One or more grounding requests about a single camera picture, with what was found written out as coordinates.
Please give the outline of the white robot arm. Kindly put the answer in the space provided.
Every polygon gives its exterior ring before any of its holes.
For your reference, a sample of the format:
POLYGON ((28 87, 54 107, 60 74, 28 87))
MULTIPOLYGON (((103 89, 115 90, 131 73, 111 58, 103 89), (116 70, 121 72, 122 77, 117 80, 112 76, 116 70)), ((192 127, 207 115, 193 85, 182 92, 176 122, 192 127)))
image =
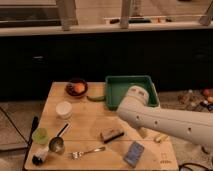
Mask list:
POLYGON ((148 106, 149 93, 131 86, 116 113, 131 127, 152 129, 204 147, 213 148, 213 114, 148 106))

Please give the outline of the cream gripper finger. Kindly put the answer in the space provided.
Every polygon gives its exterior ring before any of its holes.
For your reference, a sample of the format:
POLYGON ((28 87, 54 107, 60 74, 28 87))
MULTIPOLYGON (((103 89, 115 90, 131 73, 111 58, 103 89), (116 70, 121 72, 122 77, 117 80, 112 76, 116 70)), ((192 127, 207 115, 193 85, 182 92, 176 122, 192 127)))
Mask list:
POLYGON ((142 138, 146 138, 148 136, 148 131, 146 128, 141 127, 139 129, 139 134, 142 138))

